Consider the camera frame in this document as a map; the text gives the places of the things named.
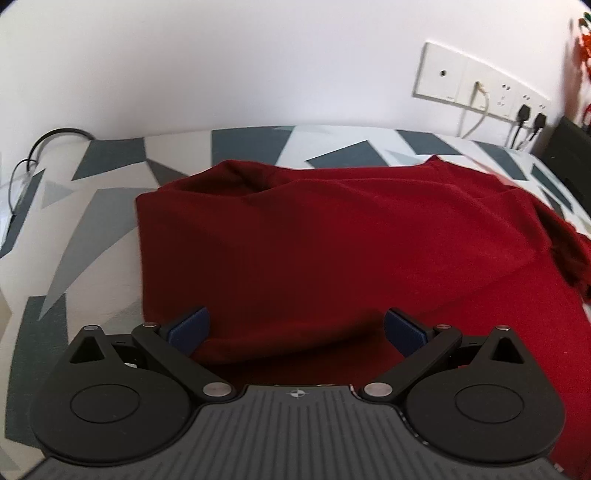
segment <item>electrical socket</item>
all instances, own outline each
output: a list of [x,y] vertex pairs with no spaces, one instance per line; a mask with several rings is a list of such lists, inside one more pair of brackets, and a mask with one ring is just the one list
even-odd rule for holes
[[523,84],[519,85],[519,89],[515,95],[510,120],[516,120],[517,112],[521,108],[521,105],[530,107],[530,119],[524,123],[524,126],[528,128],[534,125],[534,120],[538,113],[541,112],[548,116],[548,111],[550,110],[550,101],[546,97]]
[[427,42],[414,93],[446,102],[456,100],[467,57],[455,50]]
[[480,111],[485,110],[485,96],[476,90],[476,82],[481,82],[488,92],[489,114],[508,119],[519,83],[485,63],[475,59],[468,59],[456,103]]
[[531,95],[531,115],[529,121],[526,123],[526,126],[533,127],[535,117],[538,116],[538,113],[543,113],[546,117],[548,117],[548,111],[550,110],[550,101],[541,96],[537,92],[533,92]]

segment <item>bed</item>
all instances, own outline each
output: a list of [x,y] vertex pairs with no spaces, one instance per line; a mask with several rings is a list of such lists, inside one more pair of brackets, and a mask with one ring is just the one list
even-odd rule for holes
[[591,238],[591,218],[540,160],[455,137],[298,125],[49,144],[0,249],[0,472],[19,478],[42,458],[28,408],[78,330],[128,333],[142,323],[139,194],[230,158],[340,168],[432,155],[528,190]]

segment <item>black power cable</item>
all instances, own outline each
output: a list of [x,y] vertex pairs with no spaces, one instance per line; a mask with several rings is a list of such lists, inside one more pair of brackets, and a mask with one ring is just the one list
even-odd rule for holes
[[515,146],[515,142],[517,141],[517,135],[519,135],[519,131],[523,127],[523,124],[530,119],[531,109],[527,105],[521,105],[519,112],[517,112],[517,121],[519,122],[519,126],[517,127],[517,131],[515,132],[515,136],[513,137],[513,142],[511,142],[511,148]]
[[534,139],[536,134],[546,126],[546,116],[543,113],[538,113],[534,119],[534,130],[531,133],[530,142]]
[[38,164],[38,161],[33,158],[33,154],[35,153],[35,150],[37,149],[37,147],[39,145],[41,145],[41,143],[44,140],[46,140],[50,137],[53,137],[54,135],[60,135],[60,134],[81,135],[83,137],[86,137],[88,140],[96,140],[94,135],[92,135],[84,130],[80,130],[79,128],[56,128],[55,130],[51,130],[50,132],[47,132],[46,134],[39,137],[39,139],[31,147],[28,157],[25,158],[24,160],[21,160],[20,162],[18,162],[16,165],[14,165],[14,168],[12,169],[12,173],[10,175],[10,181],[8,182],[8,208],[10,208],[10,213],[12,214],[12,218],[14,218],[14,212],[15,212],[14,207],[12,205],[12,199],[11,199],[12,182],[14,181],[14,174],[16,173],[18,166],[20,164],[26,162],[27,163],[27,171],[30,171],[31,170],[31,163]]

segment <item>white wall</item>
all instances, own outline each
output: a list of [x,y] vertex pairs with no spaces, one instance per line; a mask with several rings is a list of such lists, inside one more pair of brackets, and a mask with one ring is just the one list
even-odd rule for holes
[[[274,124],[453,135],[459,108],[411,96],[426,39],[528,83],[555,119],[569,21],[576,33],[583,10],[579,0],[16,0],[0,17],[0,182],[63,126],[99,138]],[[508,129],[487,119],[474,138],[502,144]]]

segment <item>ribbed rubber surface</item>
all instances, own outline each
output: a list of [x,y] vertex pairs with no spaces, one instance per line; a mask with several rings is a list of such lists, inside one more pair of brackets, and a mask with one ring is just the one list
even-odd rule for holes
[[187,433],[149,459],[88,468],[48,459],[29,480],[553,480],[548,461],[469,466],[418,441],[397,412],[348,387],[249,387],[204,407]]

